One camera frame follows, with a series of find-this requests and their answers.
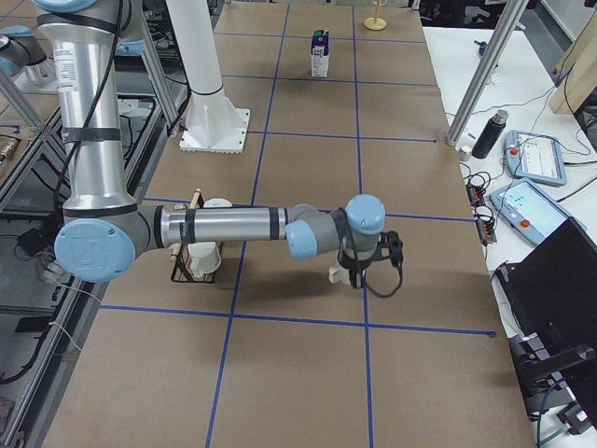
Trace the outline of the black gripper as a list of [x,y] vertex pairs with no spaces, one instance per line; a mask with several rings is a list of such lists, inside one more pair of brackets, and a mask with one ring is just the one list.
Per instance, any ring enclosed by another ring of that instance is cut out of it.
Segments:
[[337,254],[337,264],[346,272],[350,284],[354,289],[362,289],[364,287],[363,278],[366,277],[366,271],[377,260],[378,256],[376,253],[348,253],[341,249]]

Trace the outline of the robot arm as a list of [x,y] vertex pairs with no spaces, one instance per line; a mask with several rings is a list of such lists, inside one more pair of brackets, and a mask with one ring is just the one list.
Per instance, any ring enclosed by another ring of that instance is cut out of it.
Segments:
[[47,58],[47,53],[27,26],[1,29],[1,70],[6,76],[14,77],[23,68],[37,66]]

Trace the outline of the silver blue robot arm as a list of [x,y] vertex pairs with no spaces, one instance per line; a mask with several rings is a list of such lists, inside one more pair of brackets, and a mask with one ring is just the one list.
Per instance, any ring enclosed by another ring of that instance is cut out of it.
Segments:
[[335,252],[355,288],[366,285],[372,262],[401,264],[401,242],[384,230],[384,206],[367,194],[329,213],[307,204],[186,210],[138,204],[126,187],[113,60],[119,44],[142,37],[140,3],[39,1],[36,8],[59,83],[67,152],[62,178],[70,182],[70,196],[62,203],[54,252],[67,272],[102,283],[156,248],[252,240],[284,240],[296,259]]

